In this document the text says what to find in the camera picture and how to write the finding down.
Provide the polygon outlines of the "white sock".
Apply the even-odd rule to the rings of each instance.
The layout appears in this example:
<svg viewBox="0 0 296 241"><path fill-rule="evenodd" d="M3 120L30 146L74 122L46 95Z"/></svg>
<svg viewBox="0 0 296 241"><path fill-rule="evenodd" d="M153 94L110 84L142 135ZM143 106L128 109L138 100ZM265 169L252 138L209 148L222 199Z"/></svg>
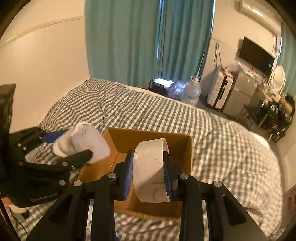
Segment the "white sock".
<svg viewBox="0 0 296 241"><path fill-rule="evenodd" d="M68 157L90 150L94 164L110 155L110 147L102 134L90 123L82 121L58 137L52 145L52 152L59 157Z"/></svg>

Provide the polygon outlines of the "clear water jug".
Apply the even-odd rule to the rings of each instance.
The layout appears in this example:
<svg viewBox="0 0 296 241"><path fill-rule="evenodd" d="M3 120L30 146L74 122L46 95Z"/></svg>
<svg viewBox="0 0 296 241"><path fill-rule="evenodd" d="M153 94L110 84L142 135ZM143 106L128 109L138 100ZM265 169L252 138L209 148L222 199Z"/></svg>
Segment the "clear water jug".
<svg viewBox="0 0 296 241"><path fill-rule="evenodd" d="M199 77L192 76L191 80L186 83L185 88L182 92L181 102L196 107L199 101L200 94L201 85L199 82Z"/></svg>

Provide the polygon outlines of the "teal curtain left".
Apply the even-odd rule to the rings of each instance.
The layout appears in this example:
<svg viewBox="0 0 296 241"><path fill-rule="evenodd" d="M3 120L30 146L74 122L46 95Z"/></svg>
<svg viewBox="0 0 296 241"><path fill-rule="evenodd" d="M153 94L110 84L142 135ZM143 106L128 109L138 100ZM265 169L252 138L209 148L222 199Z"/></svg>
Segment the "teal curtain left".
<svg viewBox="0 0 296 241"><path fill-rule="evenodd" d="M146 87L202 76L215 1L86 1L84 13L90 77Z"/></svg>

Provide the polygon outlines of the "white suitcase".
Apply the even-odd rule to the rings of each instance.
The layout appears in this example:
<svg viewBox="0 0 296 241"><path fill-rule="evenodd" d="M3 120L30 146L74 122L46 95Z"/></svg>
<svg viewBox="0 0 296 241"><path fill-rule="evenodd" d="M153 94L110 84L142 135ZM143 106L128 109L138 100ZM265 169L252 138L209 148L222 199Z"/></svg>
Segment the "white suitcase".
<svg viewBox="0 0 296 241"><path fill-rule="evenodd" d="M207 96L207 103L214 109L222 109L233 84L233 75L217 68L212 86Z"/></svg>

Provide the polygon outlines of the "black bags pile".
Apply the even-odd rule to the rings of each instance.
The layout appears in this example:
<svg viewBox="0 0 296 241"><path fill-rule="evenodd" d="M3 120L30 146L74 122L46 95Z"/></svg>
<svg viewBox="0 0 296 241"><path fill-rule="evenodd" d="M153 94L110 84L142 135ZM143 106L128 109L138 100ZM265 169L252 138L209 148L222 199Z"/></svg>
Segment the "black bags pile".
<svg viewBox="0 0 296 241"><path fill-rule="evenodd" d="M273 100L264 104L261 101L256 106L246 105L245 110L251 122L265 131L269 140L277 143L292 124L295 101L291 95L286 94L278 102Z"/></svg>

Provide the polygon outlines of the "white oval mirror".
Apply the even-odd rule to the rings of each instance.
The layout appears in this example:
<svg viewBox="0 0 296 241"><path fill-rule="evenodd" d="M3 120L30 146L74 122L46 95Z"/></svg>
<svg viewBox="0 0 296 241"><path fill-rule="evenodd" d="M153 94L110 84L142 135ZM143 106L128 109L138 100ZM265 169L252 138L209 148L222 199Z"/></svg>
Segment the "white oval mirror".
<svg viewBox="0 0 296 241"><path fill-rule="evenodd" d="M273 69L267 82L269 90L273 93L280 93L285 87L285 70L279 65Z"/></svg>

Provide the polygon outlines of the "grey mini fridge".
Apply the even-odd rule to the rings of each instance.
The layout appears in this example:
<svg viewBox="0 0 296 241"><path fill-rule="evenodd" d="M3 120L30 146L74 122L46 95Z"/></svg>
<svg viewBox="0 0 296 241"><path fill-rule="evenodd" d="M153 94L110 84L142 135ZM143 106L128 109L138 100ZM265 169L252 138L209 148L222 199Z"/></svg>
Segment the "grey mini fridge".
<svg viewBox="0 0 296 241"><path fill-rule="evenodd" d="M223 107L223 113L237 118L246 104L249 104L257 88L257 82L242 71L238 71L233 86Z"/></svg>

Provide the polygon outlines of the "black wall television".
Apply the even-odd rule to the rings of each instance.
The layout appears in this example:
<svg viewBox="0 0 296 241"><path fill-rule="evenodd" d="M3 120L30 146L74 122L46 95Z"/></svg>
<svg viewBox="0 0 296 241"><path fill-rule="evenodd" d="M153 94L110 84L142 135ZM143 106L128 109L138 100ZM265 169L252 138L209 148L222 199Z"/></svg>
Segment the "black wall television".
<svg viewBox="0 0 296 241"><path fill-rule="evenodd" d="M247 37L243 38L239 57L261 71L264 75L269 76L271 74L274 57Z"/></svg>

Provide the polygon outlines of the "dressing table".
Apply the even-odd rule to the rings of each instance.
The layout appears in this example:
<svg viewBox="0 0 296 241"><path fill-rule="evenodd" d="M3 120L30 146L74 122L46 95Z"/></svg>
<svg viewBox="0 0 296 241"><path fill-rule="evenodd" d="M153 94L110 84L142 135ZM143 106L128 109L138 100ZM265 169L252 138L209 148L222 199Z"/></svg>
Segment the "dressing table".
<svg viewBox="0 0 296 241"><path fill-rule="evenodd" d="M271 100L261 105L257 111L259 121L264 122L261 126L264 130L281 130L287 129L292 124L295 114L295 101L289 94L280 97L272 96Z"/></svg>

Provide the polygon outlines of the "clear plastic bag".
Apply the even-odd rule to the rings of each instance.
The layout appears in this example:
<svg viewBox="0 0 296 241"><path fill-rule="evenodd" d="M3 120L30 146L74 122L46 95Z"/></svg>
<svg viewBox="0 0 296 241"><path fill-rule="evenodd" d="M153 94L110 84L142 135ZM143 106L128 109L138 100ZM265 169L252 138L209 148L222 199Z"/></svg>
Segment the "clear plastic bag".
<svg viewBox="0 0 296 241"><path fill-rule="evenodd" d="M185 82L182 82L180 80L175 81L167 91L167 97L175 99L175 100L181 100L182 93L186 87Z"/></svg>

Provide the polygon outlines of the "grey checked duvet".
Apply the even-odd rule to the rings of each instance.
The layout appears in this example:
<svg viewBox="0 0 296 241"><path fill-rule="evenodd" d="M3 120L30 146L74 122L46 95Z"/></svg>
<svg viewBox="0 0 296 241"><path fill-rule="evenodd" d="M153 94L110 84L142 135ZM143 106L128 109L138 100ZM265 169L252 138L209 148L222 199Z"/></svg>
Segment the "grey checked duvet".
<svg viewBox="0 0 296 241"><path fill-rule="evenodd" d="M92 124L102 136L108 128L189 135L189 175L204 183L222 182L260 227L266 240L276 240L282 212L278 159L242 125L119 83L90 79L57 101L39 128L46 132L67 131L82 121ZM27 162L60 162L63 157L52 152L52 145L43 143L30 151L26 154ZM68 187L81 180L78 177L86 164L89 163L72 167ZM28 207L33 223L29 233L57 199ZM91 235L92 212L91 202L86 238ZM116 240L179 240L181 217L178 221L142 219L114 210L114 221Z"/></svg>

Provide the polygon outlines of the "teal curtain right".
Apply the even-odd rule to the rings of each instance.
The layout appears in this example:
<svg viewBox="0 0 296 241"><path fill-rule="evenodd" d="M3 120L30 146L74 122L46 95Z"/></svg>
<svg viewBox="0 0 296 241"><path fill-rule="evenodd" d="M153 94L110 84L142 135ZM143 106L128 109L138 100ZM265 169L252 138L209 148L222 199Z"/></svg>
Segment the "teal curtain right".
<svg viewBox="0 0 296 241"><path fill-rule="evenodd" d="M295 76L295 37L285 22L281 25L281 46L278 65L283 66L287 79Z"/></svg>

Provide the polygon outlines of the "white air conditioner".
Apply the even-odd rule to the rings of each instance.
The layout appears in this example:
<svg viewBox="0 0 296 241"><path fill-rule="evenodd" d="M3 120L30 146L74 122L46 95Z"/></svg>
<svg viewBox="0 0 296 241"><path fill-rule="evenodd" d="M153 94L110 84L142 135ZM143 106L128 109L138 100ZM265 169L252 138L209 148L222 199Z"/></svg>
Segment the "white air conditioner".
<svg viewBox="0 0 296 241"><path fill-rule="evenodd" d="M261 13L257 8L254 8L247 2L239 1L239 12L253 19L274 35L280 34L281 23L275 21L268 15Z"/></svg>

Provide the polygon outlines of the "brown cardboard box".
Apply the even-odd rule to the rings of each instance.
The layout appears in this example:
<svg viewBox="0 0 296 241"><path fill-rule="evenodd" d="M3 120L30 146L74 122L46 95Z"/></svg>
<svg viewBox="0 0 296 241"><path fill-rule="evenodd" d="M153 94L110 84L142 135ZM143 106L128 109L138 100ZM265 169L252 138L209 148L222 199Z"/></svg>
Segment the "brown cardboard box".
<svg viewBox="0 0 296 241"><path fill-rule="evenodd" d="M162 133L123 128L108 128L104 134L110 155L94 164L86 164L79 174L85 183L97 181L112 172L116 164L134 151L132 184L125 201L115 201L114 210L142 219L178 221L181 202L171 202L164 183L163 152L183 173L192 170L192 138L182 133Z"/></svg>

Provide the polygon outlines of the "white tape roll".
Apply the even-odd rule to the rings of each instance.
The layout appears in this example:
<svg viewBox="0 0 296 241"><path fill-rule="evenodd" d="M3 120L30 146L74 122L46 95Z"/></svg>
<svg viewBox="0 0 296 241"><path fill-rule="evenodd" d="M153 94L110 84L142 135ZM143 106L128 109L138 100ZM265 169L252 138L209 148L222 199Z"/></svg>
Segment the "white tape roll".
<svg viewBox="0 0 296 241"><path fill-rule="evenodd" d="M164 177L164 152L168 152L165 138L138 144L133 158L133 189L139 201L144 203L169 202Z"/></svg>

